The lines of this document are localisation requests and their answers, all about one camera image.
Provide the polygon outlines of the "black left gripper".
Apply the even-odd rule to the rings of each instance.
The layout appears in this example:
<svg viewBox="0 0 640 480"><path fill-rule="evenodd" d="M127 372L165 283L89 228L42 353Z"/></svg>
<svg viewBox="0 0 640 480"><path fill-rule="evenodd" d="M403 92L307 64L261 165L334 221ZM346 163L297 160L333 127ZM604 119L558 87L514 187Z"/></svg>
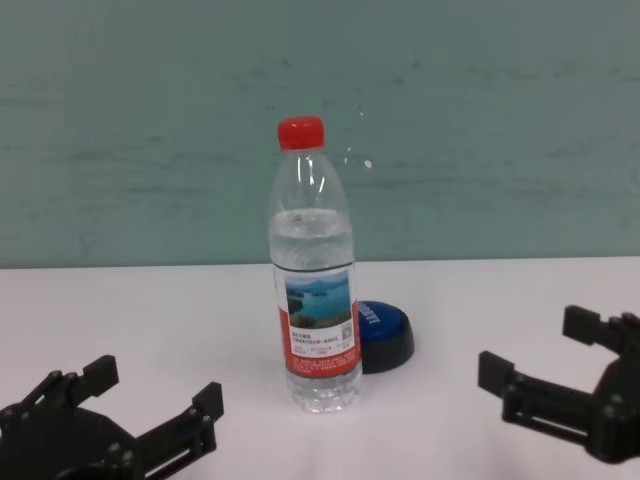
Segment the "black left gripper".
<svg viewBox="0 0 640 480"><path fill-rule="evenodd" d="M106 416L75 409L118 383L116 358L103 355L81 375L50 372L21 401L2 408L1 477L172 476L216 450L215 422L224 415L221 384L210 382L184 412L137 437L137 447L134 437Z"/></svg>

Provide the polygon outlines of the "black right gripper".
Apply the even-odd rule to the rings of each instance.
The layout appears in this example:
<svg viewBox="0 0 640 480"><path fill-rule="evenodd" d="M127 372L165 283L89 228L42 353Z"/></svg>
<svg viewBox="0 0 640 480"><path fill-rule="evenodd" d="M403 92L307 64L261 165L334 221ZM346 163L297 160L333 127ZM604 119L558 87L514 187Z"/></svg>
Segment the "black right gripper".
<svg viewBox="0 0 640 480"><path fill-rule="evenodd" d="M525 375L489 351L478 356L478 386L502 401L502 420L582 446L604 463L639 456L639 317L630 312L602 321L577 305L564 310L562 334L620 356L593 394Z"/></svg>

